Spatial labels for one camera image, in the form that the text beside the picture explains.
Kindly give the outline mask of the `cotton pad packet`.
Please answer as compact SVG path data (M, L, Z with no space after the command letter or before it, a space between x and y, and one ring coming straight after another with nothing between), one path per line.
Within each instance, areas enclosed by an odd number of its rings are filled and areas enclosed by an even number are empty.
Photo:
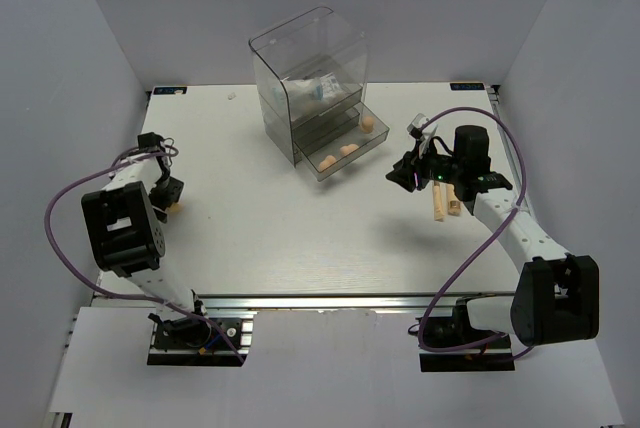
M311 93L314 100L328 102L340 98L344 94L344 89L336 76L328 73L315 79Z
M315 79L281 80L272 87L274 97L281 103L286 103L293 108L309 103L318 102L312 98L312 89Z

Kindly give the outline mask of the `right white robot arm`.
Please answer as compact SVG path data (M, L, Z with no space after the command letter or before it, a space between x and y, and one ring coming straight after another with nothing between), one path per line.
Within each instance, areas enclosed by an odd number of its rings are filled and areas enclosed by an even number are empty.
M439 153L430 128L409 127L412 150L396 162L387 179L419 191L449 184L469 213L496 235L519 280L512 296L461 298L451 332L461 345L486 335L513 334L526 347L588 340L599 331L599 268L554 241L520 209L512 184L492 170L489 136L476 125L455 130L454 148Z

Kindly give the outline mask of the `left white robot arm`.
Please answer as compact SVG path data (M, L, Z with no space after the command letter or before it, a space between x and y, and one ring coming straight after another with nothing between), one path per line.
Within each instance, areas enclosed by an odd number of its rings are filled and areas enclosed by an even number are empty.
M177 324L177 335L188 346L199 347L211 335L211 322L202 303L168 266L161 264L166 252L162 225L180 200L184 183L171 175L171 144L148 132L138 146L119 158L110 181L88 193L81 207L98 267L138 287L157 300L163 320L176 320L170 304L187 311Z

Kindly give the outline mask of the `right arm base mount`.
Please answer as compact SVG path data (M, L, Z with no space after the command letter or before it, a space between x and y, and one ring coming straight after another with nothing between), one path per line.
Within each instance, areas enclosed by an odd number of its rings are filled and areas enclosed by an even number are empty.
M471 327L466 308L436 308L426 321L423 343L435 352L419 349L423 373L512 372L515 361L508 336L486 341L493 333Z

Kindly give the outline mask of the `clear acrylic drawer organizer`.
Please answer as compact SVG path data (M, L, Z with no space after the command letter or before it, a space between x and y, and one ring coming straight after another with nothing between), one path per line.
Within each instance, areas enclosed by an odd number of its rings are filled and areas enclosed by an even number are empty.
M367 39L334 9L318 5L262 29L248 47L265 132L295 165L301 139L324 115L362 100Z

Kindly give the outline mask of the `clear drawer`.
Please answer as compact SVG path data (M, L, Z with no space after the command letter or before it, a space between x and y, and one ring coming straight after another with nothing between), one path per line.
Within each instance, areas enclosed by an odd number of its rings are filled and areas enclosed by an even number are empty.
M302 161L324 181L386 141L389 127L365 104L327 111L294 130Z

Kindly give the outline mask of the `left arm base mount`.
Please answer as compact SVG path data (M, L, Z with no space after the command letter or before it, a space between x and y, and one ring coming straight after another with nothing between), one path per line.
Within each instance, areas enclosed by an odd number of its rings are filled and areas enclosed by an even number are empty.
M147 354L148 366L241 367L249 353L253 315L242 311L206 311L201 302L196 313L207 315L224 332L210 324L175 313L152 311L153 322Z

